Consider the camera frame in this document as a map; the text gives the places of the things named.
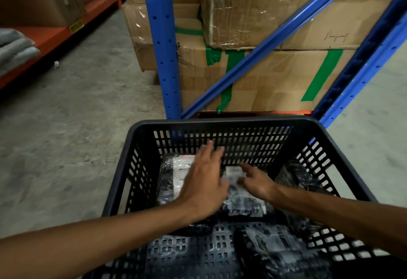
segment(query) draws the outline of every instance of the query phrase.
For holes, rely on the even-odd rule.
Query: black package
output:
[[[167,204],[178,197],[194,159],[194,155],[165,154],[163,156],[157,187],[158,205]],[[208,235],[211,234],[216,222],[216,216],[213,215],[171,234],[180,236]]]
[[[239,177],[245,177],[245,173],[238,166],[227,166],[222,175],[222,178],[229,182],[229,193],[220,213],[222,219],[232,221],[271,220],[274,213],[272,205],[255,198],[238,185]]]
[[[297,159],[289,160],[284,164],[275,182],[291,188],[331,194],[321,187],[318,181],[307,172],[305,167]],[[293,233],[303,239],[309,238],[323,226],[309,218],[293,214],[289,211],[282,211],[282,213],[285,215],[287,224]]]
[[[247,278],[332,278],[328,257],[308,249],[284,225],[261,224],[234,233],[237,257]]]

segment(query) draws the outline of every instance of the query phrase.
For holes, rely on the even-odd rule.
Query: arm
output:
[[[343,234],[407,260],[407,209],[292,189],[242,163],[239,183],[274,207],[321,222]]]
[[[215,213],[227,197],[223,149],[195,156],[177,200],[138,213],[76,222],[0,240],[2,278],[76,278],[165,233]]]

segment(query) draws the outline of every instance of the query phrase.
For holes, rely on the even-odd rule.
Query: forearm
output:
[[[407,260],[407,209],[277,185],[268,202]]]
[[[75,278],[195,221],[185,204],[98,218],[0,240],[2,278]]]

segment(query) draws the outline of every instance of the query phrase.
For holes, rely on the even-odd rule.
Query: black plastic basket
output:
[[[126,212],[155,206],[157,180],[164,153],[194,154],[212,139],[225,146],[222,166],[244,161],[278,173],[297,157],[323,188],[339,196],[326,170],[334,165],[358,200],[377,202],[322,125],[312,117],[273,115],[257,118],[155,120],[133,125],[126,138],[102,216],[116,215],[126,179],[131,182]],[[258,223],[218,223],[211,236],[164,235],[84,275],[84,279],[241,278],[232,235],[238,226]],[[336,278],[385,274],[406,263],[340,232],[324,228],[308,245],[335,261]]]

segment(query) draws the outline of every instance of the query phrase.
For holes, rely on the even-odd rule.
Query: yellow label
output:
[[[78,30],[80,30],[83,27],[84,27],[84,24],[83,24],[82,20],[78,20],[69,27],[69,30],[71,31],[71,34],[75,34]]]

